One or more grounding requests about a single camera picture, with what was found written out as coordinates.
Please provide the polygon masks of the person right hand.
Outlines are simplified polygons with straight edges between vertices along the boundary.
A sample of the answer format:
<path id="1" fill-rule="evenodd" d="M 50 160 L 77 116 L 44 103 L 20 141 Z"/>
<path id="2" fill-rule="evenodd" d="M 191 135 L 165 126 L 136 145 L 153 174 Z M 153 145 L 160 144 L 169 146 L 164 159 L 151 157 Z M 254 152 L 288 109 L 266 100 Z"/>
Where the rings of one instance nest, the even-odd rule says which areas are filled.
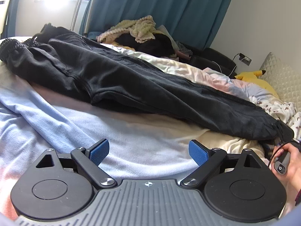
<path id="1" fill-rule="evenodd" d="M 274 160 L 279 157 L 284 151 L 290 152 L 290 162 L 288 164 L 287 172 L 285 175 L 280 175 L 274 169 Z M 274 159 L 271 162 L 271 169 L 274 175 L 283 182 L 288 182 L 297 192 L 300 192 L 300 152 L 291 143 L 287 143 L 282 148 L 274 147 Z"/>

